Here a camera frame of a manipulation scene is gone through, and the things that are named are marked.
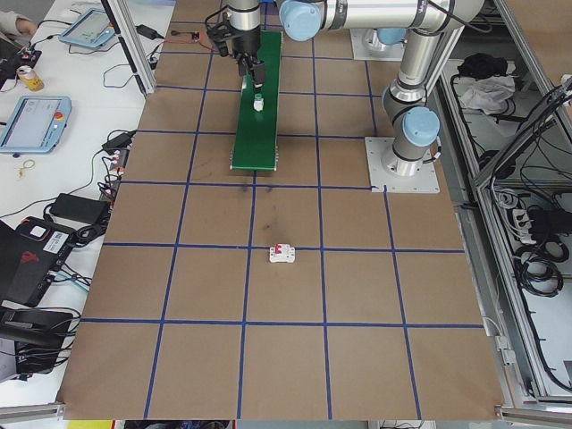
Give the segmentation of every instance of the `white table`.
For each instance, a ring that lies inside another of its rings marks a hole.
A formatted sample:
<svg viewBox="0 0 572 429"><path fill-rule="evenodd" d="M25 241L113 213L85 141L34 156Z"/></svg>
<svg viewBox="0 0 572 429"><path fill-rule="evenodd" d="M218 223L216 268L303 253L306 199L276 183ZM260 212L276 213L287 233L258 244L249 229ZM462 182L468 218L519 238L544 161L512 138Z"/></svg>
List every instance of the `white table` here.
<svg viewBox="0 0 572 429"><path fill-rule="evenodd" d="M46 19L74 21L79 15L71 13L99 6L99 2L55 0ZM135 24L144 23L165 34L172 6L149 5L143 0L130 0L129 7ZM32 40L37 41L64 30L65 25L46 22L38 29ZM117 38L110 40L107 49ZM160 40L141 39L146 53L150 53ZM134 79L125 88L104 88L103 73L116 64L126 63L122 48L114 46L109 52L92 55L70 55L68 46L57 38L39 43L36 49L42 56L35 67L45 83L45 88L37 93L29 91L22 82L0 94L0 121L6 122L21 96L67 96L71 99L71 115L62 139L54 151L48 155L22 155L13 158L0 156L0 216L20 210L27 204L54 198L61 192L70 192L89 182L90 160L107 138L111 130L135 130L143 111L145 98L139 92ZM73 47L72 52L80 50ZM108 84L118 85L130 77L130 68L123 66L109 75ZM13 81L7 81L4 90L11 88ZM34 160L35 167L25 170L22 177L18 171L25 160ZM94 161L95 179L93 183L76 195L98 198L97 182L101 181L105 169L97 156ZM20 214L3 221L15 227L26 216L41 217L47 203L36 204ZM83 249L74 249L68 264L80 273L91 276L95 270L102 239L98 239ZM70 283L62 283L49 288L39 307L73 307L82 310L86 293ZM53 402L59 389L65 365L57 367L51 374L35 374L27 382L8 381L0 383L0 408L24 405L40 405Z"/></svg>

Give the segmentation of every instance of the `green conveyor belt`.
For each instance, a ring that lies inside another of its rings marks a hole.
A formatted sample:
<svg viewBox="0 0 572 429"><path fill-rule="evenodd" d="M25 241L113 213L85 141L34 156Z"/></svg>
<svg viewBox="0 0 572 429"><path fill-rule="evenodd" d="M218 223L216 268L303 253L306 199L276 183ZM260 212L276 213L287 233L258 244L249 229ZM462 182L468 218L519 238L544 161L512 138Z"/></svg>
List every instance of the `green conveyor belt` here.
<svg viewBox="0 0 572 429"><path fill-rule="evenodd" d="M236 170L276 170L276 132L278 123L278 92L282 34L262 32L258 58L265 62L266 83L262 87L265 106L254 110L252 79L245 76L240 99L239 126L232 152L231 168Z"/></svg>

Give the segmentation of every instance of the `blue joint cap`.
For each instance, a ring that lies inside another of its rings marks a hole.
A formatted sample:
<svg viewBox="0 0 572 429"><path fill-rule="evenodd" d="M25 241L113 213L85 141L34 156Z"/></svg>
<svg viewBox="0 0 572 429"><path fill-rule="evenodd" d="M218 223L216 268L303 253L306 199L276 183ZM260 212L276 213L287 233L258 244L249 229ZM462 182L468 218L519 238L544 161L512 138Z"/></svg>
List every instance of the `blue joint cap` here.
<svg viewBox="0 0 572 429"><path fill-rule="evenodd" d="M377 38L384 45L392 46L401 43L408 34L407 29L378 29Z"/></svg>
<svg viewBox="0 0 572 429"><path fill-rule="evenodd" d="M417 147L430 146L437 139L440 127L437 115L426 107L414 107L403 118L403 133Z"/></svg>
<svg viewBox="0 0 572 429"><path fill-rule="evenodd" d="M311 39L322 26L320 8L313 3L284 0L279 14L286 34L298 42Z"/></svg>

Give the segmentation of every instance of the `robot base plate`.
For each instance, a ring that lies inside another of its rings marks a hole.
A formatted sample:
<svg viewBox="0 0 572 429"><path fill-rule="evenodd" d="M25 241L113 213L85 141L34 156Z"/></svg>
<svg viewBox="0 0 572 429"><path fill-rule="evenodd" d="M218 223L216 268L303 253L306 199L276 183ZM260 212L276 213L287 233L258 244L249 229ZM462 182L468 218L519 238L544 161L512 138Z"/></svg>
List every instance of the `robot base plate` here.
<svg viewBox="0 0 572 429"><path fill-rule="evenodd" d="M351 29L351 48L354 53L354 60L375 60L375 61L401 61L405 46L398 43L394 46L387 46L381 52L370 51L364 46L364 34L366 29Z"/></svg>
<svg viewBox="0 0 572 429"><path fill-rule="evenodd" d="M366 137L367 166L372 192L402 194L438 194L439 182L433 164L423 164L413 177L399 177L387 172L382 166L382 154L393 144L393 139Z"/></svg>

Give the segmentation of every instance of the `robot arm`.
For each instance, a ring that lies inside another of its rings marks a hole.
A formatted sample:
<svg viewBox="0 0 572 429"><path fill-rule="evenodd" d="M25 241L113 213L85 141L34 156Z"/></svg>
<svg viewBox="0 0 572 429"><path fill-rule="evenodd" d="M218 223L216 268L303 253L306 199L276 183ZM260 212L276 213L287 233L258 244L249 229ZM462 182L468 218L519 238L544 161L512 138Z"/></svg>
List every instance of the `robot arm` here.
<svg viewBox="0 0 572 429"><path fill-rule="evenodd" d="M209 23L218 13L223 20ZM257 57L260 48L259 0L228 0L227 5L206 18L206 34L220 56L229 55L227 42L231 42L231 55L239 65L239 75L252 78L255 93L260 93L265 83L265 65Z"/></svg>
<svg viewBox="0 0 572 429"><path fill-rule="evenodd" d="M410 29L397 78L383 93L383 106L395 130L393 146L382 156L390 173L410 177L419 171L437 139L437 115L422 107L425 82L443 32L462 27L484 0L281 0L280 19L298 41L323 29Z"/></svg>

